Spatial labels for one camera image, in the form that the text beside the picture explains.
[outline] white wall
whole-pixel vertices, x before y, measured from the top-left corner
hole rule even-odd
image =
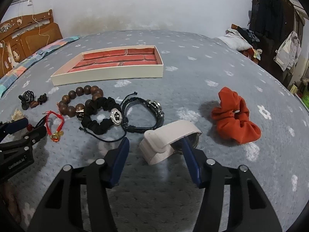
[[[2,21],[53,9],[64,37],[126,29],[169,29],[208,37],[232,23],[246,27],[252,0],[32,0],[12,5]]]
[[[302,51],[300,52],[297,65],[289,85],[293,84],[294,81],[296,82],[299,81],[301,77],[304,75],[308,58],[309,58],[309,20],[305,19],[305,26],[302,34]]]

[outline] white watch strap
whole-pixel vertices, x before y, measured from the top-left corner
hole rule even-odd
[[[146,131],[139,148],[149,165],[157,164],[175,152],[170,144],[193,133],[201,131],[190,121],[178,120]]]

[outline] green basket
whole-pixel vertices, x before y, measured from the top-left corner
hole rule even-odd
[[[305,103],[306,107],[309,108],[309,91],[307,87],[305,87],[304,93],[302,95],[302,101]]]

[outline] red string bracelet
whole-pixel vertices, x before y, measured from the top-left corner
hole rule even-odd
[[[48,135],[50,136],[51,140],[54,141],[54,142],[58,142],[60,140],[60,137],[63,135],[63,131],[61,131],[62,127],[63,127],[63,124],[64,124],[64,118],[61,114],[57,114],[53,111],[48,111],[48,112],[45,112],[44,114],[47,114],[46,116],[46,120],[45,120],[45,124],[46,124],[46,130],[47,130],[47,133]],[[50,128],[48,127],[48,117],[51,115],[51,114],[54,114],[56,115],[58,118],[61,119],[61,124],[58,126],[56,132],[54,134],[52,134]]]

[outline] wooden headboard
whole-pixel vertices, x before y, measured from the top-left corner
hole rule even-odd
[[[25,15],[22,18],[15,17],[1,23],[0,78],[4,76],[2,67],[7,73],[16,63],[20,63],[37,50],[61,38],[59,26],[54,23],[51,9],[35,15]],[[1,47],[5,50],[3,58]]]

